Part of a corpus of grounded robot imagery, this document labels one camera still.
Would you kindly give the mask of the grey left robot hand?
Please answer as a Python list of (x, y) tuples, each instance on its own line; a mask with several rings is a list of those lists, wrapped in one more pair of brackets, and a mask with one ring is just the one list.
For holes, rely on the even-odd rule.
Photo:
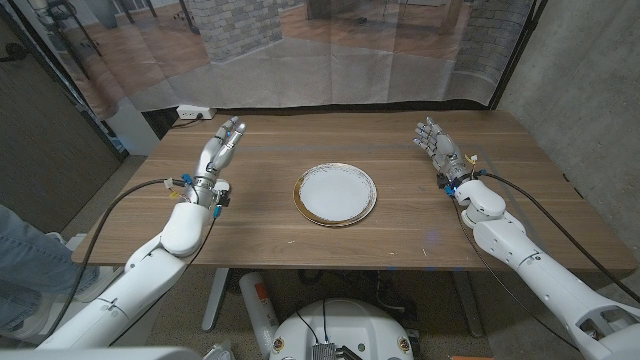
[(246, 125), (237, 116), (223, 123), (213, 138), (204, 146), (193, 173), (196, 187), (213, 187), (222, 169), (233, 157), (235, 146), (240, 142)]

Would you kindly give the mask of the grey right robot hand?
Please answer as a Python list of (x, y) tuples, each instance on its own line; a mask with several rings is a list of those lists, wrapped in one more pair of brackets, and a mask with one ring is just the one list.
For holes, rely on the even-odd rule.
[(431, 158), (440, 189), (449, 187), (454, 190), (472, 179), (472, 172), (466, 167), (459, 147), (431, 117), (419, 122), (415, 132), (417, 136), (413, 142)]

